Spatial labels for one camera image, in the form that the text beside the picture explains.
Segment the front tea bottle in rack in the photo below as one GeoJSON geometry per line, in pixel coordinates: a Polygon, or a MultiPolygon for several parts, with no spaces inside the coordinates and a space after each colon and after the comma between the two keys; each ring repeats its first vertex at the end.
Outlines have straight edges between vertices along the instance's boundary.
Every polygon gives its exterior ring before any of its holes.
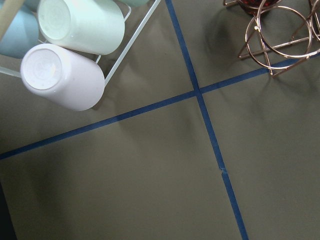
{"type": "MultiPolygon", "coordinates": [[[[255,15],[261,5],[262,0],[236,0],[240,7],[249,15],[255,15]]],[[[275,5],[278,0],[266,0],[262,9],[269,8],[275,5]]]]}

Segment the white cup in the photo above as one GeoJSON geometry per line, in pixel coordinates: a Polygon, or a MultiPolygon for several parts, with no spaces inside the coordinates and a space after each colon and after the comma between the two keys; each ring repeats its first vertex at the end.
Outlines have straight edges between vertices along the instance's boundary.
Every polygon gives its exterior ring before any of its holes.
{"type": "Polygon", "coordinates": [[[123,13],[112,0],[42,0],[37,18],[48,42],[95,55],[114,52],[125,34],[123,13]]]}

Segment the pink cup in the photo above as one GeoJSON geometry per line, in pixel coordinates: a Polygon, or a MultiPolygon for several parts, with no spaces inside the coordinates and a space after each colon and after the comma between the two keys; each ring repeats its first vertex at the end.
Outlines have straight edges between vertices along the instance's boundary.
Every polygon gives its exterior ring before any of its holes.
{"type": "Polygon", "coordinates": [[[104,74],[95,61],[49,43],[25,54],[20,74],[31,93],[73,111],[92,108],[105,90],[104,74]]]}

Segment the mint green cup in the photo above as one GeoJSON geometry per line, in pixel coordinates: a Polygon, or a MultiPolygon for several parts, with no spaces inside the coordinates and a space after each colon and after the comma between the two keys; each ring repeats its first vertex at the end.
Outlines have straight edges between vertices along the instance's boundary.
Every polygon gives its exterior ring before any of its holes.
{"type": "Polygon", "coordinates": [[[148,3],[149,0],[119,0],[119,2],[130,7],[140,7],[148,3]]]}

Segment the light blue cup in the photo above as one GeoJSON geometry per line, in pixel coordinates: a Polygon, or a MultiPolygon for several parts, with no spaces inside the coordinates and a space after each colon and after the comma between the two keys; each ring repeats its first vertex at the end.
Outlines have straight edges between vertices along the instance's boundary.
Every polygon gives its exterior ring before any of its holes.
{"type": "Polygon", "coordinates": [[[39,27],[33,12],[23,5],[0,41],[0,54],[22,59],[38,44],[39,27]]]}

